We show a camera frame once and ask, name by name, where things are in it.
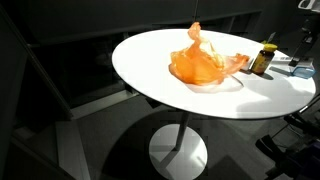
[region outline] table pedestal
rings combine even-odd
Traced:
[[[189,118],[184,112],[180,125],[164,126],[151,138],[151,162],[167,179],[195,179],[207,164],[207,148],[199,134],[187,127]]]

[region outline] orange plastic bag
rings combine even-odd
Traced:
[[[186,84],[220,84],[248,62],[249,56],[246,55],[221,56],[208,40],[200,36],[200,30],[199,22],[193,23],[188,35],[194,43],[189,48],[171,53],[169,71],[176,78]]]

